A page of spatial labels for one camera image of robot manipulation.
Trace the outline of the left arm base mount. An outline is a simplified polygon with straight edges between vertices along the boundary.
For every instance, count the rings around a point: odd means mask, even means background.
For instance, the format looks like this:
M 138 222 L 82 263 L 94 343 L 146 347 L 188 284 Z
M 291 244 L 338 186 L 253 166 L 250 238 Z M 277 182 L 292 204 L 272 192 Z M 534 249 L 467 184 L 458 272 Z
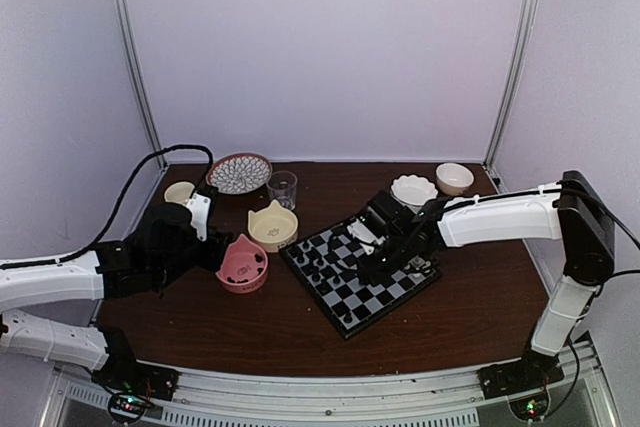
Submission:
M 178 380 L 177 370 L 133 359 L 110 357 L 105 365 L 92 372 L 93 379 L 105 387 L 149 399 L 171 401 Z

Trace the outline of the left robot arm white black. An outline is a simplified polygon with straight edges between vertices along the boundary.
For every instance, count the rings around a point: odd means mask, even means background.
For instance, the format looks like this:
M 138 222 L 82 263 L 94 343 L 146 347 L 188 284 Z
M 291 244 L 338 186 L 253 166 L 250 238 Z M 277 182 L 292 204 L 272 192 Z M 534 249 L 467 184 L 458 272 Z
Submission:
M 148 211 L 121 241 L 97 242 L 83 254 L 51 261 L 2 264 L 2 353 L 105 372 L 121 390 L 137 389 L 144 371 L 122 331 L 66 325 L 25 310 L 59 301 L 161 294 L 193 268 L 217 272 L 232 236 L 208 220 L 207 204 L 163 204 Z

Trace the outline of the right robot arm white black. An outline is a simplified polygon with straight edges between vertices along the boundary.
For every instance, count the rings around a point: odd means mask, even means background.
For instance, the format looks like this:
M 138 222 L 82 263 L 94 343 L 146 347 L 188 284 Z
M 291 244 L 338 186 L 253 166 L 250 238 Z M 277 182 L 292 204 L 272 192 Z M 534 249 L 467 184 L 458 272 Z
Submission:
M 550 373 L 550 359 L 581 321 L 596 291 L 614 274 L 614 222 L 587 177 L 577 170 L 528 190 L 432 199 L 416 212 L 380 191 L 345 230 L 364 249 L 357 272 L 370 284 L 419 256 L 430 259 L 445 250 L 561 243 L 563 271 L 532 328 L 527 355 L 512 370 L 513 380 L 526 389 Z

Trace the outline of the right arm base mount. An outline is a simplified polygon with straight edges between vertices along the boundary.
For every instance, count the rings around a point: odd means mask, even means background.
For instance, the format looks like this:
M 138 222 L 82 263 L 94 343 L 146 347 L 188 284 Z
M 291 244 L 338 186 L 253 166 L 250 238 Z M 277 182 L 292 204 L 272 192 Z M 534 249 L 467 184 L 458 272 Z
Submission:
M 541 389 L 564 379 L 564 372 L 554 359 L 547 362 L 522 358 L 483 367 L 477 374 L 485 399 Z

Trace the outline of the pink cat-shaped bowl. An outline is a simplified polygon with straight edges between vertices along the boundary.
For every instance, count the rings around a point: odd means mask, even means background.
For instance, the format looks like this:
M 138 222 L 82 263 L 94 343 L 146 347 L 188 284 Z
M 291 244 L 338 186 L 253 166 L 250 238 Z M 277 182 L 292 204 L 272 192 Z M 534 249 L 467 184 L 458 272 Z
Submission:
M 240 234 L 228 246 L 216 277 L 227 291 L 249 294 L 266 282 L 268 266 L 269 259 L 264 249 Z

